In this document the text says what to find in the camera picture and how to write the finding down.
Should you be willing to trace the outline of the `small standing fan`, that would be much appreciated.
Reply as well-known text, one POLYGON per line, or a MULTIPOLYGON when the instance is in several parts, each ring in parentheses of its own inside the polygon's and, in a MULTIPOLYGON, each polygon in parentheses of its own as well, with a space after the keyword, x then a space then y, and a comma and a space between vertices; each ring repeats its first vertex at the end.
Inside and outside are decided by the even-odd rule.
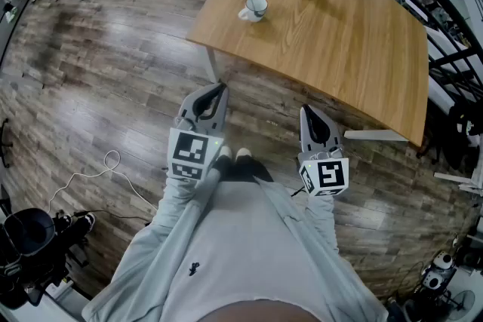
POLYGON ((464 290, 450 299, 450 320, 459 320, 466 316, 475 303, 475 294, 471 290, 464 290))

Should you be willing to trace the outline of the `white cup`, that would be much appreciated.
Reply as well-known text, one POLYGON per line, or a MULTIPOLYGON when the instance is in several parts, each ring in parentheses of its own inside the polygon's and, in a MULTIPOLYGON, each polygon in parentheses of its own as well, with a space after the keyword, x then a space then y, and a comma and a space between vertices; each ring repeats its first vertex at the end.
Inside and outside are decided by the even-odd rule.
POLYGON ((267 0, 246 0, 245 7, 238 13, 240 20, 259 22, 268 8, 267 0))

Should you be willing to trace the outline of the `person's right forearm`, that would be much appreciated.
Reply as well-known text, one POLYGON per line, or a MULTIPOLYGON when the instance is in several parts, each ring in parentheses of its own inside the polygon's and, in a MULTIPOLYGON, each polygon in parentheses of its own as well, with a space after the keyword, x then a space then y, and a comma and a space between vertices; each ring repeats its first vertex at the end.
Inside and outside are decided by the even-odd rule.
POLYGON ((306 216, 328 246, 338 253, 334 221, 334 198, 330 195, 309 196, 306 216))

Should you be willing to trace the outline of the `black backpack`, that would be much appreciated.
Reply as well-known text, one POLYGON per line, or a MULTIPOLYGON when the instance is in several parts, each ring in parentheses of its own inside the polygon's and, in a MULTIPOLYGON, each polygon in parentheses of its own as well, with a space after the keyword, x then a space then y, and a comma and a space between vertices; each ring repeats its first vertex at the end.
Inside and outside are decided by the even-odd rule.
POLYGON ((471 105, 455 103, 449 110, 448 123, 444 154, 449 165, 457 170, 469 148, 469 136, 483 134, 483 99, 471 105))

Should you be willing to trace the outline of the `person's black trousers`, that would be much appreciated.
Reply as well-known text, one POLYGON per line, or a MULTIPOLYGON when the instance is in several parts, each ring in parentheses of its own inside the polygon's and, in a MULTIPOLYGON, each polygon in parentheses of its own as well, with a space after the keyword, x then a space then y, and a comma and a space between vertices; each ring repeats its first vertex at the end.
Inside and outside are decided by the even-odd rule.
POLYGON ((258 179, 273 182, 266 167, 250 155, 240 156, 235 161, 221 155, 213 168, 220 172, 221 182, 256 182, 258 179))

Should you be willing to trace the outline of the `person's grey shirt torso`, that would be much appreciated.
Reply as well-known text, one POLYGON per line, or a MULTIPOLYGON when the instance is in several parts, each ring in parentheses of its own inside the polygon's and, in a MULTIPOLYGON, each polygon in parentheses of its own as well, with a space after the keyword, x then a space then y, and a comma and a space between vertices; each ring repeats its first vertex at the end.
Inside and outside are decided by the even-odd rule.
POLYGON ((284 186, 219 182, 198 216, 151 223, 126 249, 87 322, 229 319, 386 322, 388 312, 284 186))

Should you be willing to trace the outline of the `white table foot bar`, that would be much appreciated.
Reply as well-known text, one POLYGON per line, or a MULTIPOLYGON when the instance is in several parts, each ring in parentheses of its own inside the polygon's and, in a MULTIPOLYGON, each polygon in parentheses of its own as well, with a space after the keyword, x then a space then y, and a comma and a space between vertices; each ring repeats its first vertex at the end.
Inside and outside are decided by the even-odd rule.
POLYGON ((343 136, 348 140, 408 141, 393 130, 346 130, 343 136))

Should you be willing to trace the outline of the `black equipment pile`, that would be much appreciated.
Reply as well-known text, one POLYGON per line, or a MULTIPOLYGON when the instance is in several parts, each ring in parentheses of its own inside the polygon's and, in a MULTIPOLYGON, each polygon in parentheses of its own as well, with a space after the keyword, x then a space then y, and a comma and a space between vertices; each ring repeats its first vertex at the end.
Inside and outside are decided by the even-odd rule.
POLYGON ((0 224, 0 304, 37 306, 50 285, 68 275, 71 248, 81 247, 95 216, 88 211, 51 217, 38 208, 12 213, 0 224))

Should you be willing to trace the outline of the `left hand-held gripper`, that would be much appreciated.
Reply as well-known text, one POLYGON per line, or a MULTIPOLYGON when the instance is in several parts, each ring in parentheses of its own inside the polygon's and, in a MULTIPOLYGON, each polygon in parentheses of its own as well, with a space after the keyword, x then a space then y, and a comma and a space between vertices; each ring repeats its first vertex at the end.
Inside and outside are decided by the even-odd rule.
POLYGON ((229 101, 224 83, 209 84, 183 101, 168 138, 168 175, 175 179, 202 181, 224 143, 223 130, 229 101), (197 121, 203 128, 197 128, 197 121))

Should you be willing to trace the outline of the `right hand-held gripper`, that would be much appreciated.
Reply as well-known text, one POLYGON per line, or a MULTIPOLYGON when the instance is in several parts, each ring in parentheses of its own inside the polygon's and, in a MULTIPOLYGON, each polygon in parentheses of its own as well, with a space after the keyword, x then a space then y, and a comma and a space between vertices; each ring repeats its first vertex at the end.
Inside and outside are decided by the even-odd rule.
POLYGON ((308 195, 335 196, 348 189, 349 159, 343 157, 338 126, 307 104, 300 109, 300 144, 298 173, 308 195))

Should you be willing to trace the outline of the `person's left forearm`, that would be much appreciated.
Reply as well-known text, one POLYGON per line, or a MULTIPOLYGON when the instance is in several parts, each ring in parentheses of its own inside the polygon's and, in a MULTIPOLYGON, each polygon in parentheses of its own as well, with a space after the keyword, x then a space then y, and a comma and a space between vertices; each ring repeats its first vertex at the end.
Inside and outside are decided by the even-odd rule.
POLYGON ((202 181, 198 182, 178 179, 168 172, 163 198, 158 203, 158 210, 151 225, 160 226, 169 234, 183 214, 188 213, 189 219, 198 219, 220 177, 220 171, 214 167, 202 181))

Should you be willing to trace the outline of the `white table leg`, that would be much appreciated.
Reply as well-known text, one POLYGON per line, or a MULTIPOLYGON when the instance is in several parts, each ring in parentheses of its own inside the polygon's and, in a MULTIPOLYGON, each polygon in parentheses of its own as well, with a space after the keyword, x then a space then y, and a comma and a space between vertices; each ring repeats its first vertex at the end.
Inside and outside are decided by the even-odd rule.
POLYGON ((212 48, 205 48, 205 57, 206 57, 206 72, 208 74, 208 78, 211 82, 217 83, 220 80, 220 74, 217 68, 217 61, 215 57, 214 50, 212 48))

